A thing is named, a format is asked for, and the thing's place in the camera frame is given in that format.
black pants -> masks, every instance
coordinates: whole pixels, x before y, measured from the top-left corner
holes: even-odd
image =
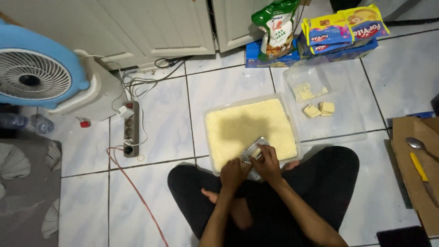
[[[327,147],[308,161],[282,173],[288,184],[336,231],[340,228],[354,190],[359,161],[349,148]],[[169,189],[192,228],[200,239],[215,207],[201,193],[201,188],[220,192],[220,178],[200,171],[195,166],[180,165],[168,175]],[[255,224],[272,222],[288,224],[294,221],[280,197],[266,182],[245,180],[236,197],[245,197]],[[231,220],[227,232],[239,231]]]

yellow package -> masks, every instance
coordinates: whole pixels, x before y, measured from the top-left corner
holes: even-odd
[[[377,38],[390,33],[384,25],[380,10],[375,4],[371,4],[367,7],[340,10],[337,14],[342,14],[346,19],[349,29],[353,34],[354,41],[366,38]]]
[[[353,42],[348,24],[339,13],[313,19],[304,18],[302,30],[308,46]]]

electrical outlet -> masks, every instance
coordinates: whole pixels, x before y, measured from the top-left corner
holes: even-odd
[[[139,114],[139,103],[137,101],[127,101],[123,103],[124,106],[130,108],[134,111],[134,114],[125,119],[125,124],[123,128],[123,140],[127,141],[130,144],[139,144],[139,123],[140,123],[140,114]],[[123,155],[127,158],[137,157],[139,156],[139,145],[130,146],[123,143]]]

water bottle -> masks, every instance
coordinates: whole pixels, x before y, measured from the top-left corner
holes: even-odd
[[[37,134],[49,134],[54,130],[55,124],[41,114],[32,115],[30,119]]]
[[[26,127],[28,119],[13,113],[0,113],[0,128],[19,130]]]

fan grille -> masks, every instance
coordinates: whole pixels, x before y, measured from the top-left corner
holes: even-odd
[[[0,50],[0,94],[26,100],[47,100],[70,88],[68,70],[53,58],[23,49]]]

